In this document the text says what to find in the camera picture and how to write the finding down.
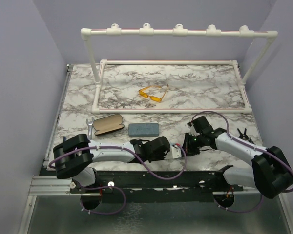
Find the blue-grey glasses case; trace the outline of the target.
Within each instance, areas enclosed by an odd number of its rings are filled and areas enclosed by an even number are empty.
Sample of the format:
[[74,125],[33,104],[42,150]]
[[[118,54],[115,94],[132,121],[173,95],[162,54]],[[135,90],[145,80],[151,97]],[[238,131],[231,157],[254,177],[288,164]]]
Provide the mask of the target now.
[[128,135],[130,137],[158,137],[160,128],[158,123],[130,123]]

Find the black glasses case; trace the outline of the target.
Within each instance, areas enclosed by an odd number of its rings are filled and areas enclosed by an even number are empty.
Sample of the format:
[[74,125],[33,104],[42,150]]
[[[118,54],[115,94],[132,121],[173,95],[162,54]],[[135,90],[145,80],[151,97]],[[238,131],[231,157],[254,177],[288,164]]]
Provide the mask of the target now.
[[120,114],[115,114],[97,119],[93,122],[95,135],[105,135],[123,129],[123,117]]

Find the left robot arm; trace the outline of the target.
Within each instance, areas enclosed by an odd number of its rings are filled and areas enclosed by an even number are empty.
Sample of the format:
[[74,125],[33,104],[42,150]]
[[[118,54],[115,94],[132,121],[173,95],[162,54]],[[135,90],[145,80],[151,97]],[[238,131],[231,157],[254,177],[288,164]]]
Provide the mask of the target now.
[[141,164],[164,160],[171,147],[172,144],[164,136],[152,141],[134,139],[112,145],[89,140],[85,134],[78,134],[53,148],[54,160],[49,163],[49,167],[56,170],[58,179],[72,178],[90,193],[97,189],[98,180],[89,164],[108,161]]

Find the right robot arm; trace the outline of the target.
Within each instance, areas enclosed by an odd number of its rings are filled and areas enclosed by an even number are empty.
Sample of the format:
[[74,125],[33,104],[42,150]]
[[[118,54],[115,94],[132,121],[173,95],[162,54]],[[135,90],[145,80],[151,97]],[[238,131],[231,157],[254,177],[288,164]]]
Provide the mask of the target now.
[[226,169],[214,179],[215,187],[225,191],[231,185],[256,188],[266,198],[293,190],[293,170],[282,150],[276,146],[265,148],[233,136],[228,128],[213,129],[201,116],[188,123],[183,149],[187,155],[197,155],[202,147],[226,152],[247,163],[250,168]]

